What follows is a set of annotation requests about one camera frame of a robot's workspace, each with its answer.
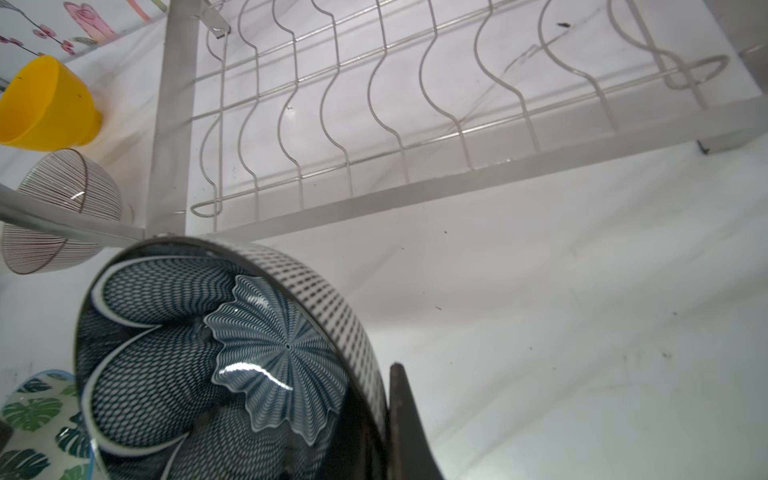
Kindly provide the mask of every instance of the yellow bowl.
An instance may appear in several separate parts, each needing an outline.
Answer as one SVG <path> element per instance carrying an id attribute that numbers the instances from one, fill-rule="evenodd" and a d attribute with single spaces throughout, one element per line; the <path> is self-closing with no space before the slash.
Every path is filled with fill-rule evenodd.
<path id="1" fill-rule="evenodd" d="M 54 151 L 85 145 L 101 128 L 88 87 L 59 60 L 30 61 L 0 96 L 0 144 Z"/>

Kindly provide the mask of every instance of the monstera leaf print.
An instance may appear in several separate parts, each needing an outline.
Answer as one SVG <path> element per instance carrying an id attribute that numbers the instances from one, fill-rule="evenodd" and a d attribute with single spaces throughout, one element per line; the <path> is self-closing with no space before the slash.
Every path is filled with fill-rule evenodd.
<path id="1" fill-rule="evenodd" d="M 0 480 L 29 480 L 51 463 L 35 450 L 8 450 L 0 455 Z"/>
<path id="2" fill-rule="evenodd" d="M 35 393 L 44 392 L 45 390 L 50 390 L 52 388 L 52 386 L 43 382 L 38 377 L 34 377 L 27 380 L 27 382 L 24 385 L 18 387 L 16 391 L 19 393 Z"/>
<path id="3" fill-rule="evenodd" d="M 70 381 L 66 375 L 62 375 L 61 373 L 46 373 L 45 375 L 51 377 L 53 380 L 61 380 L 62 382 Z"/>
<path id="4" fill-rule="evenodd" d="M 31 399 L 28 405 L 22 402 L 9 403 L 3 408 L 2 414 L 11 427 L 34 432 L 58 415 L 61 406 L 59 399 Z"/>
<path id="5" fill-rule="evenodd" d="M 91 446 L 88 435 L 81 429 L 83 414 L 78 413 L 69 418 L 74 427 L 64 427 L 56 435 L 58 447 L 69 455 L 80 458 L 91 456 Z"/>
<path id="6" fill-rule="evenodd" d="M 59 480 L 85 480 L 88 474 L 88 464 L 78 465 L 69 470 L 64 470 L 64 474 Z"/>
<path id="7" fill-rule="evenodd" d="M 71 383 L 64 387 L 61 391 L 62 395 L 78 396 L 78 387 L 74 383 Z"/>

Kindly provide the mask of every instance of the striped bowl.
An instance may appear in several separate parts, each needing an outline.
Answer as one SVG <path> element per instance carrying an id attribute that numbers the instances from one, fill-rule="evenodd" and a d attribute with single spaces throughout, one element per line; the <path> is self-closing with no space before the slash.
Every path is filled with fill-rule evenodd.
<path id="1" fill-rule="evenodd" d="M 108 220 L 121 218 L 120 191 L 114 180 L 96 163 L 69 148 L 45 155 L 17 191 L 81 214 Z M 56 237 L 9 223 L 3 227 L 0 240 L 5 264 L 20 275 L 78 265 L 101 248 L 96 243 Z"/>

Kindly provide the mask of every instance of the rack leg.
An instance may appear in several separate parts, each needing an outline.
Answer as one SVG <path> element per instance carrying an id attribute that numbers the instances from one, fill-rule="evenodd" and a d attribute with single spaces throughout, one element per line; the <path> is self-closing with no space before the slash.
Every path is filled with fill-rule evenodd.
<path id="1" fill-rule="evenodd" d="M 698 140 L 697 143 L 699 144 L 701 153 L 705 155 L 719 154 L 722 151 L 743 147 L 764 133 L 764 129 L 761 128 L 748 128 L 745 130 L 737 130 L 729 134 L 704 138 Z"/>

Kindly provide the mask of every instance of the floral wall decoration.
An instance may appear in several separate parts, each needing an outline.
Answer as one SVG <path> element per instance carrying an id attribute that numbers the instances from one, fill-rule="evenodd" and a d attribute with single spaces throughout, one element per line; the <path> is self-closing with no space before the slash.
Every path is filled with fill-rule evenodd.
<path id="1" fill-rule="evenodd" d="M 34 56 L 82 53 L 168 11 L 163 0 L 87 1 L 0 0 L 0 78 L 12 80 Z"/>

